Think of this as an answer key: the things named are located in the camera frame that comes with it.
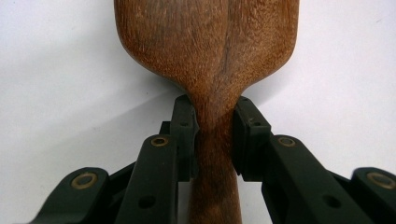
wooden handle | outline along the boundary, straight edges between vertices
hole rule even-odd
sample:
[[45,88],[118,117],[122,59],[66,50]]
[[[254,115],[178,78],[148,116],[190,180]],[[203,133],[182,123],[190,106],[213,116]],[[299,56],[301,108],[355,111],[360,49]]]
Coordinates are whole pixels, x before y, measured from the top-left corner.
[[296,39],[297,0],[115,0],[120,41],[154,73],[183,87],[201,131],[190,223],[241,223],[231,161],[242,91],[280,68]]

brown wood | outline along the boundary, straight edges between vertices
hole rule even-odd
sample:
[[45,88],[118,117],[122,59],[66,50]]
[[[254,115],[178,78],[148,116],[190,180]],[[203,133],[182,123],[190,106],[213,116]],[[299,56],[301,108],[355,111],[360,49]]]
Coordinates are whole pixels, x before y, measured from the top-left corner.
[[201,131],[190,223],[241,223],[230,158],[242,91],[280,68],[297,32],[298,0],[115,0],[120,41],[189,95]]

brass ring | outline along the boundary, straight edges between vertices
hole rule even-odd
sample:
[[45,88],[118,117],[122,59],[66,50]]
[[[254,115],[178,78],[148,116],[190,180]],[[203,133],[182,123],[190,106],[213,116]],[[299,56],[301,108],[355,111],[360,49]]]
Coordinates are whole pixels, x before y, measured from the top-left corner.
[[[89,181],[87,183],[81,184],[80,181],[87,177],[89,178]],[[75,189],[87,189],[87,188],[90,188],[91,186],[93,186],[97,180],[98,180],[97,174],[84,173],[84,174],[78,175],[76,178],[73,179],[72,187]]]
[[277,139],[277,141],[279,142],[280,145],[282,145],[284,147],[295,147],[296,146],[296,142],[288,137],[280,137]]
[[394,179],[377,172],[367,174],[367,178],[383,189],[396,189],[396,182]]
[[151,144],[155,147],[163,147],[168,144],[169,140],[165,137],[155,137],[151,139]]

wood grain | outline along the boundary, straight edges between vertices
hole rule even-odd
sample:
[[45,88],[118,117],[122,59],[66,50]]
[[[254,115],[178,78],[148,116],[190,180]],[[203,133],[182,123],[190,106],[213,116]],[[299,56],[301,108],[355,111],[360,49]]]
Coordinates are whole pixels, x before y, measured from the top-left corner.
[[294,49],[296,0],[115,0],[120,41],[152,72],[189,95],[201,131],[190,223],[241,223],[230,151],[242,91]]

wooden spoon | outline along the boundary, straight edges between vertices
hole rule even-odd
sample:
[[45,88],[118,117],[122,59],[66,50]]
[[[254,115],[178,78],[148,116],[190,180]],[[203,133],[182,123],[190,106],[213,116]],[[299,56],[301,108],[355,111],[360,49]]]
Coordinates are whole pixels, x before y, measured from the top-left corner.
[[189,95],[200,133],[190,223],[241,223],[231,161],[233,108],[280,68],[297,32],[298,0],[115,0],[120,41]]

